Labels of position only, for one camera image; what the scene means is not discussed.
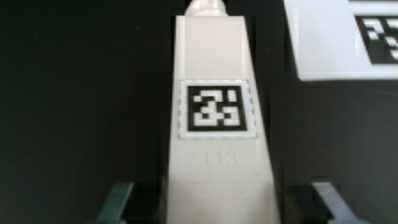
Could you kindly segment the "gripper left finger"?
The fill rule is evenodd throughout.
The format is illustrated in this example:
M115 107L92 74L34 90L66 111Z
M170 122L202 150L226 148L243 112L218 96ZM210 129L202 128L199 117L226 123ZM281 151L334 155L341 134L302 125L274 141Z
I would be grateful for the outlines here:
M133 187L133 182L119 182L114 184L99 213L94 220L90 221L90 224L126 224L122 214Z

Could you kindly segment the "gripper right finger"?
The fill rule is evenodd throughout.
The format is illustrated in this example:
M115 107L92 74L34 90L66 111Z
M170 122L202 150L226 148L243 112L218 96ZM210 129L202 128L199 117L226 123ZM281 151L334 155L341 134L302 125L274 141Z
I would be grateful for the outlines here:
M369 224L368 221L357 218L332 183L314 182L313 188L332 214L327 224Z

